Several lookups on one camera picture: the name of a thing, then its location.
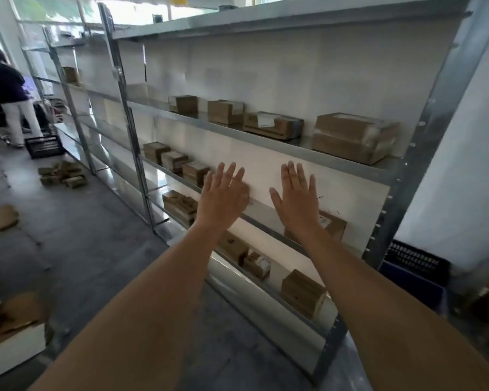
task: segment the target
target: bare skin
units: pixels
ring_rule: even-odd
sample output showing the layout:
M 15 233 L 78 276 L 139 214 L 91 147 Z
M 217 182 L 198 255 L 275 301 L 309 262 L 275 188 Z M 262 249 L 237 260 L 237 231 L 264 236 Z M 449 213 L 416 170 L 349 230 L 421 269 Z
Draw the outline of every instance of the bare skin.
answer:
M 115 296 L 32 390 L 173 390 L 209 257 L 248 203 L 244 169 L 209 176 L 195 224 Z M 281 168 L 270 190 L 336 303 L 375 391 L 486 390 L 489 364 L 444 319 L 333 241 L 318 222 L 315 177 Z

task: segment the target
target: metal shelving unit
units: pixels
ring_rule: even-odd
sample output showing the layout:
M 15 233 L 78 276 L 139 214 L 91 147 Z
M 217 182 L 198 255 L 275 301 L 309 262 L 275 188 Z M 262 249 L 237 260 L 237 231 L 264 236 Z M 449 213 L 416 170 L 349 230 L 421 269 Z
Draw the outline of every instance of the metal shelving unit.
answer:
M 400 2 L 399 0 L 289 0 L 134 27 L 122 31 L 114 30 L 111 14 L 105 5 L 99 4 L 99 10 L 111 67 L 115 71 L 118 84 L 117 96 L 104 94 L 87 86 L 75 86 L 65 83 L 65 76 L 60 71 L 61 66 L 58 67 L 57 64 L 56 48 L 82 46 L 87 44 L 90 39 L 75 39 L 58 44 L 51 44 L 47 41 L 47 47 L 32 47 L 24 50 L 48 52 L 52 56 L 55 65 L 57 65 L 61 82 L 37 77 L 34 72 L 32 74 L 36 80 L 61 84 L 64 88 L 76 125 L 76 131 L 72 131 L 65 124 L 57 125 L 56 128 L 62 131 L 72 142 L 76 141 L 76 145 L 81 148 L 83 154 L 77 150 L 78 147 L 71 148 L 72 146 L 66 138 L 64 146 L 67 151 L 81 162 L 85 158 L 85 164 L 89 164 L 92 170 L 96 167 L 92 166 L 93 163 L 100 162 L 104 164 L 104 168 L 101 171 L 97 171 L 96 174 L 118 195 L 120 195 L 119 191 L 123 189 L 133 189 L 138 194 L 141 194 L 142 206 L 138 208 L 138 214 L 140 216 L 142 213 L 145 214 L 144 220 L 151 226 L 154 233 L 160 236 L 167 244 L 172 245 L 184 235 L 186 229 L 177 222 L 178 220 L 173 215 L 168 214 L 164 209 L 162 195 L 169 187 L 152 183 L 146 177 L 145 165 L 147 168 L 150 167 L 152 170 L 156 170 L 163 177 L 171 177 L 176 182 L 187 186 L 197 193 L 200 192 L 200 188 L 141 156 L 140 143 L 132 115 L 133 109 L 144 111 L 153 116 L 182 122 L 199 129 L 231 137 L 235 140 L 388 186 L 389 193 L 373 227 L 368 245 L 363 253 L 357 253 L 376 269 L 385 256 L 391 240 L 440 144 L 444 132 L 450 124 L 451 118 L 489 41 L 489 0 L 411 0 L 409 2 Z M 405 155 L 401 158 L 390 156 L 374 166 L 367 166 L 313 151 L 310 149 L 307 137 L 291 142 L 277 141 L 245 132 L 240 126 L 229 128 L 222 124 L 209 122 L 207 116 L 203 113 L 199 113 L 197 116 L 183 116 L 170 112 L 168 105 L 162 102 L 132 96 L 131 88 L 126 84 L 118 47 L 119 40 L 127 39 L 136 41 L 142 38 L 146 40 L 180 40 L 182 37 L 192 36 L 232 35 L 258 31 L 306 29 L 310 27 L 409 19 L 421 20 L 425 18 L 456 18 L 459 21 L 458 30 L 437 74 Z M 98 118 L 78 116 L 74 107 L 71 106 L 72 97 L 69 89 L 120 103 L 123 107 L 127 130 L 123 131 Z M 123 149 L 131 151 L 136 171 L 131 168 L 130 171 L 125 169 L 115 158 L 105 153 L 105 149 L 100 144 L 88 140 L 83 134 L 82 126 L 95 132 L 99 137 L 111 140 Z M 120 188 L 114 185 L 112 182 L 115 178 L 113 177 L 114 175 L 123 180 L 128 188 Z M 284 227 L 271 207 L 252 200 L 241 218 L 276 240 L 305 254 L 300 244 L 284 236 Z M 263 294 L 261 296 L 273 299 L 274 302 L 280 305 L 279 310 L 284 310 L 288 313 L 287 315 L 293 317 L 290 317 L 290 321 L 300 322 L 303 327 L 307 327 L 319 338 L 324 339 L 324 348 L 322 348 L 313 371 L 309 372 L 303 369 L 315 383 L 319 383 L 324 378 L 347 331 L 341 316 L 333 315 L 324 319 L 317 318 L 315 321 L 310 321 L 288 305 L 280 297 L 280 280 L 286 276 L 288 271 L 278 263 L 272 264 L 273 273 L 271 279 L 261 282 L 233 262 L 225 261 L 225 258 L 221 259 L 221 253 L 216 252 L 216 254 L 218 255 L 214 255 L 212 258 L 214 266 L 223 266 L 225 269 L 229 269 L 221 270 L 223 267 L 220 268 L 221 271 L 232 272 L 232 277 L 236 277 L 236 280 L 246 280 L 247 288 L 255 288 L 254 291 L 257 294 L 261 293 Z M 221 292 L 221 289 L 217 286 L 217 277 L 219 276 L 216 276 L 215 273 L 209 277 L 210 284 L 218 289 L 225 299 L 249 321 L 255 324 L 260 332 L 264 333 L 262 331 L 264 322 L 261 322 L 245 304 L 241 304 L 236 300 L 234 295 L 232 297 Z M 334 305 L 331 299 L 327 298 L 326 302 L 330 305 L 330 308 L 326 309 L 325 312 L 332 312 Z M 273 340 L 275 338 L 269 338 L 279 346 L 279 343 Z

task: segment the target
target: yellow object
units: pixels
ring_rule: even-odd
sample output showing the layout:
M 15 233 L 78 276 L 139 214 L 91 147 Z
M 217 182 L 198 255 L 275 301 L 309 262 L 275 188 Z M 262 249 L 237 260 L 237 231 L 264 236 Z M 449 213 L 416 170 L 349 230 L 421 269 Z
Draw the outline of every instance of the yellow object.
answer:
M 170 3 L 172 5 L 175 5 L 176 7 L 186 7 L 186 6 L 188 6 L 188 1 L 187 0 L 170 0 Z

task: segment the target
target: person in black shirt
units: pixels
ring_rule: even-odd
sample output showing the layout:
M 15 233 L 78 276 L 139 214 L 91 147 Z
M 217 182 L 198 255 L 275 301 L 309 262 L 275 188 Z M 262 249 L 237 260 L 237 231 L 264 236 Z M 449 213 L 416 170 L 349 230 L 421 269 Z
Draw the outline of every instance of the person in black shirt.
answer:
M 11 142 L 23 147 L 24 137 L 20 122 L 20 113 L 24 115 L 35 137 L 43 136 L 34 112 L 33 102 L 23 88 L 25 80 L 22 74 L 7 64 L 6 55 L 0 50 L 0 104 L 11 130 Z

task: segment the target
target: left hand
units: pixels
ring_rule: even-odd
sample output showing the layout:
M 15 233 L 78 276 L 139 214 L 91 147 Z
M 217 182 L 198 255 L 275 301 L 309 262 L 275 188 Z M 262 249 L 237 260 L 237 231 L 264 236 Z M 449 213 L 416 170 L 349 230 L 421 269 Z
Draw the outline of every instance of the left hand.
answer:
M 218 235 L 227 230 L 248 205 L 250 188 L 242 182 L 245 169 L 234 176 L 236 164 L 228 170 L 220 163 L 215 174 L 210 171 L 201 192 L 194 226 L 208 228 Z

